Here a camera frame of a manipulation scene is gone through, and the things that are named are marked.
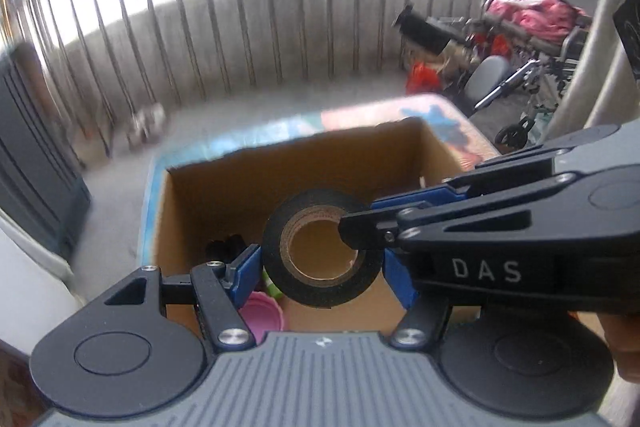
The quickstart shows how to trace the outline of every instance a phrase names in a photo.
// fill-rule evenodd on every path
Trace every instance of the cardboard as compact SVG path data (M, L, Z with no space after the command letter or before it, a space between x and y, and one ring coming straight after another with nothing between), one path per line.
M460 171L420 118L328 131L170 168L158 195L153 257L164 275L186 273L205 261L204 247L212 239L240 233L247 243L260 243L270 214L299 192L333 188L368 205ZM404 314L382 275L358 298L332 309L287 298L280 304L289 328L297 331L390 333ZM190 307L169 306L167 317L198 332Z

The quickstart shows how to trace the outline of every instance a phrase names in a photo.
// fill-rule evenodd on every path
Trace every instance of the pink cloth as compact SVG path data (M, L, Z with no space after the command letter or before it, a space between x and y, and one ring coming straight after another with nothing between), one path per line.
M579 11L560 0L494 0L488 12L523 27L531 35L562 43Z

